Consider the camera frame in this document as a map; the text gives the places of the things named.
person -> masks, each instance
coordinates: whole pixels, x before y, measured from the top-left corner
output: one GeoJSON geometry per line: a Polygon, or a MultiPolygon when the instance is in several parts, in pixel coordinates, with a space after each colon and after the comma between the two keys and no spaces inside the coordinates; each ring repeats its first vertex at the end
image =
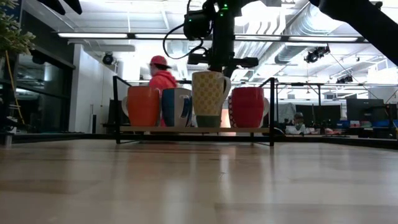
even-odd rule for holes
{"type": "Polygon", "coordinates": [[[167,65],[167,61],[163,56],[157,55],[150,60],[150,75],[151,80],[149,86],[152,88],[158,88],[160,93],[167,88],[176,88],[177,81],[168,71],[171,67],[167,65]]]}
{"type": "Polygon", "coordinates": [[[369,0],[310,0],[332,19],[348,23],[388,59],[398,65],[398,24],[369,0]]]}

metal rack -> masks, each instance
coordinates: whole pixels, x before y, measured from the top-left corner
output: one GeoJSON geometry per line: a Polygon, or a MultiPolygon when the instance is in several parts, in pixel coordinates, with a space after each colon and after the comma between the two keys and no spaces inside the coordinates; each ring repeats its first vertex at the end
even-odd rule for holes
{"type": "MultiPolygon", "coordinates": [[[[113,96],[115,102],[119,101],[118,82],[130,87],[131,85],[118,76],[113,77],[113,96]]],[[[184,84],[192,84],[191,81],[181,81],[184,84]]],[[[115,133],[114,138],[117,144],[125,143],[122,140],[130,141],[215,141],[215,142],[269,142],[274,146],[274,98],[275,98],[275,78],[269,78],[262,83],[263,87],[267,83],[271,84],[269,127],[268,128],[175,128],[175,127],[131,127],[128,124],[120,123],[119,104],[114,104],[115,133]],[[219,133],[247,133],[248,136],[221,136],[219,133]]]]}

orange mug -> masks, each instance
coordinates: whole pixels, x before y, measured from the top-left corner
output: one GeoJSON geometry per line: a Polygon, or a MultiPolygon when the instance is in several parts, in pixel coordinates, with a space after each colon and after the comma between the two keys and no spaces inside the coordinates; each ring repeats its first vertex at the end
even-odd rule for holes
{"type": "Polygon", "coordinates": [[[149,86],[129,87],[127,110],[131,126],[157,126],[160,118],[160,91],[149,86]]]}

